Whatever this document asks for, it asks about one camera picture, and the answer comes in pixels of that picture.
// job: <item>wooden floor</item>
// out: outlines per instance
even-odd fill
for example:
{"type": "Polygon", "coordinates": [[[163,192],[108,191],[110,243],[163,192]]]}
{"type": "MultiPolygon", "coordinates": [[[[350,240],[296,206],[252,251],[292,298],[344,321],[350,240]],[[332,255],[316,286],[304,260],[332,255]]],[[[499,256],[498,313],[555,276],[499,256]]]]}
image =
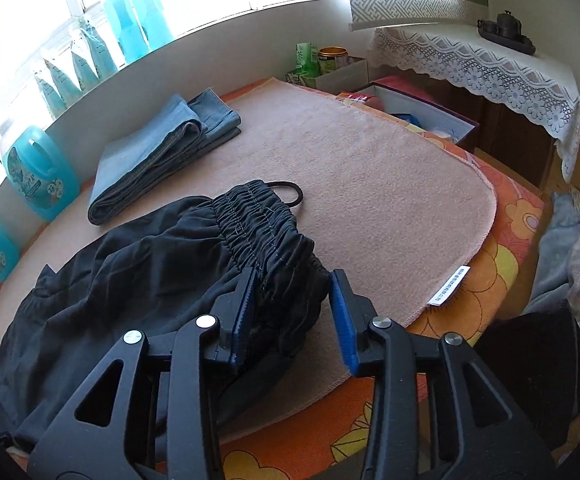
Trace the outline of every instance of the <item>wooden floor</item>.
{"type": "MultiPolygon", "coordinates": [[[[518,277],[516,278],[512,289],[508,293],[503,305],[499,310],[499,317],[501,319],[509,319],[510,317],[518,316],[518,314],[520,314],[528,304],[530,292],[532,290],[532,282],[534,282],[536,264],[539,257],[538,243],[550,222],[550,218],[552,217],[552,201],[550,196],[554,191],[567,192],[570,189],[570,184],[566,184],[563,180],[563,177],[561,176],[561,159],[558,156],[554,157],[544,188],[538,189],[523,177],[510,170],[510,168],[507,168],[500,162],[494,160],[481,150],[477,150],[475,155],[483,158],[485,162],[495,166],[499,171],[514,179],[516,182],[520,183],[526,189],[535,193],[537,196],[541,197],[546,204],[544,214],[542,216],[542,221],[537,229],[532,243],[531,251],[528,254],[526,260],[521,265],[518,277]]],[[[580,190],[580,149],[571,184],[580,190]]]]}

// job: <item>blue-gray fabric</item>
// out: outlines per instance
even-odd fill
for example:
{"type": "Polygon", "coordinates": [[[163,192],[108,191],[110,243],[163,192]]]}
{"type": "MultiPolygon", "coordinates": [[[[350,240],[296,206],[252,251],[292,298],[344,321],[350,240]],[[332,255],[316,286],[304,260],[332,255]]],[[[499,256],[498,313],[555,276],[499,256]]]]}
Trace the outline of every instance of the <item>blue-gray fabric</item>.
{"type": "Polygon", "coordinates": [[[186,103],[173,95],[143,128],[104,149],[88,220],[109,221],[161,180],[241,132],[241,118],[211,90],[186,103]]]}
{"type": "Polygon", "coordinates": [[[580,235],[580,214],[572,205],[569,193],[552,194],[554,212],[544,236],[539,241],[539,262],[536,266],[529,312],[552,312],[566,299],[570,282],[568,262],[570,251],[580,235]]]}

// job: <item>dark tray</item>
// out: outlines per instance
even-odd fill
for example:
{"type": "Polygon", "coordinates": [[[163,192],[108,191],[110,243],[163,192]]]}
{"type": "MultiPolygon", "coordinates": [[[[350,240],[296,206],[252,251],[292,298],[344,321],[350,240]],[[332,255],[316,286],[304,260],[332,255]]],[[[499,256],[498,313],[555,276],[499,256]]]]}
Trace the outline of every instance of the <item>dark tray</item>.
{"type": "Polygon", "coordinates": [[[532,41],[530,41],[530,39],[526,38],[525,36],[521,37],[522,41],[513,41],[509,40],[508,38],[504,38],[503,36],[498,36],[497,34],[486,32],[481,27],[477,27],[477,29],[479,30],[479,35],[484,40],[500,44],[501,46],[506,46],[512,50],[516,50],[517,52],[528,54],[528,56],[534,56],[534,53],[536,52],[536,47],[532,44],[532,41]]]}

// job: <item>silver screw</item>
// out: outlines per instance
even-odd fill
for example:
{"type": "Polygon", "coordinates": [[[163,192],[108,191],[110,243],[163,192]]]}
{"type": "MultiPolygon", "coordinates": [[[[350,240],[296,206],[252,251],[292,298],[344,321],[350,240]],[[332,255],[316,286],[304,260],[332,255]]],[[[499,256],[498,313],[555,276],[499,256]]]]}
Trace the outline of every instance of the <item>silver screw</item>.
{"type": "Polygon", "coordinates": [[[385,316],[374,316],[372,318],[372,324],[377,328],[389,328],[392,320],[385,316]]]}
{"type": "Polygon", "coordinates": [[[216,323],[216,318],[214,316],[210,316],[210,314],[203,314],[196,318],[196,325],[199,328],[210,328],[214,326],[216,323]]]}
{"type": "Polygon", "coordinates": [[[448,332],[444,336],[444,339],[446,340],[446,343],[452,346],[459,346],[464,342],[464,338],[461,337],[457,332],[448,332]]]}
{"type": "Polygon", "coordinates": [[[138,343],[141,341],[142,338],[141,332],[138,330],[130,330],[124,334],[124,342],[128,343],[129,345],[133,345],[134,343],[138,343]]]}

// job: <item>black hair tie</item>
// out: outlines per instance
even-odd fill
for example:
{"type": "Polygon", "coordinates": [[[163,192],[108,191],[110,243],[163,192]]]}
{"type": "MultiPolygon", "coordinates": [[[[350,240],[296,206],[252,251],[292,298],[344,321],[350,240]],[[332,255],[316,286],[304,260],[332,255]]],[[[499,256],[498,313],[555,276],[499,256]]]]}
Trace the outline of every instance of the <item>black hair tie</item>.
{"type": "Polygon", "coordinates": [[[299,205],[302,200],[304,199],[304,192],[301,191],[301,188],[295,184],[294,182],[286,182],[285,180],[279,180],[278,182],[266,182],[266,186],[268,186],[269,188],[273,188],[273,187],[289,187],[291,189],[294,189],[296,191],[296,199],[293,202],[290,203],[286,203],[284,202],[284,204],[286,204],[288,207],[294,207],[296,205],[299,205]]]}

